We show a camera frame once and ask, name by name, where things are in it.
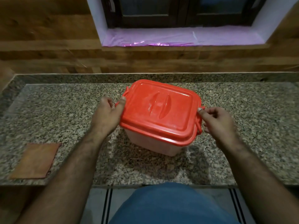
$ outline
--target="plastic container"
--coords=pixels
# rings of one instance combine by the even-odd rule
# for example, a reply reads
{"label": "plastic container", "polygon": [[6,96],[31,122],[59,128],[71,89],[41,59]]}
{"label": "plastic container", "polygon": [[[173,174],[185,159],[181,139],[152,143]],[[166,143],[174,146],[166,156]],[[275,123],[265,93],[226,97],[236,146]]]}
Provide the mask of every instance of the plastic container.
{"label": "plastic container", "polygon": [[127,102],[120,126],[138,146],[174,156],[202,132],[201,99],[191,90],[142,79],[123,96]]}

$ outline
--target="hand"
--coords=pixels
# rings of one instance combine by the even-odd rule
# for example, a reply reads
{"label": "hand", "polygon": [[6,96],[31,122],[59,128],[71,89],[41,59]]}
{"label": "hand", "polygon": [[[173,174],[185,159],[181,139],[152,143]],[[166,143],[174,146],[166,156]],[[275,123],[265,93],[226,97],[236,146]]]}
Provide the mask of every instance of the hand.
{"label": "hand", "polygon": [[212,107],[205,110],[199,108],[199,115],[204,120],[205,132],[212,135],[217,146],[223,150],[232,147],[239,141],[235,123],[231,115],[221,107]]}
{"label": "hand", "polygon": [[106,135],[111,134],[119,124],[126,98],[121,97],[116,108],[113,108],[112,99],[102,97],[92,116],[91,129],[102,132]]}

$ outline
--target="window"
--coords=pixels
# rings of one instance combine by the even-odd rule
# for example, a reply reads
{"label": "window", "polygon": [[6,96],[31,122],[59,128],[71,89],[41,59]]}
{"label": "window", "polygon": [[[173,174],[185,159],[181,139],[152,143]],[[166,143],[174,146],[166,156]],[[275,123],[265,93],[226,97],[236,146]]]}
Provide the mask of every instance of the window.
{"label": "window", "polygon": [[109,28],[252,25],[266,0],[102,0]]}

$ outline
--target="granite countertop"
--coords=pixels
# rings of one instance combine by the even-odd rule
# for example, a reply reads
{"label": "granite countertop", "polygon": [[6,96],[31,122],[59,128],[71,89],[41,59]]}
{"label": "granite countertop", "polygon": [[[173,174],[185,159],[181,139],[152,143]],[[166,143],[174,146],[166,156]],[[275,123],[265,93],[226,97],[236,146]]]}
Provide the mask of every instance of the granite countertop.
{"label": "granite countertop", "polygon": [[[282,180],[299,184],[299,87],[296,83],[172,83],[221,106],[245,142]],[[89,127],[101,96],[114,101],[131,84],[28,84],[1,119],[0,185],[45,185]],[[9,180],[27,143],[61,142],[45,179]],[[235,185],[223,153],[203,133],[182,153],[164,156],[130,143],[117,128],[99,154],[94,185]]]}

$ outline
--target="container lid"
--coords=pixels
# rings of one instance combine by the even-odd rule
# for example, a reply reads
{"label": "container lid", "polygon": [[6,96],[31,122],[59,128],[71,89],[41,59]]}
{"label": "container lid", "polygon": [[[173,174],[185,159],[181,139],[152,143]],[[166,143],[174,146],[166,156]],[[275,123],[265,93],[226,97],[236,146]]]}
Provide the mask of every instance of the container lid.
{"label": "container lid", "polygon": [[201,133],[193,91],[150,80],[138,80],[124,93],[127,99],[120,126],[176,146],[186,146]]}

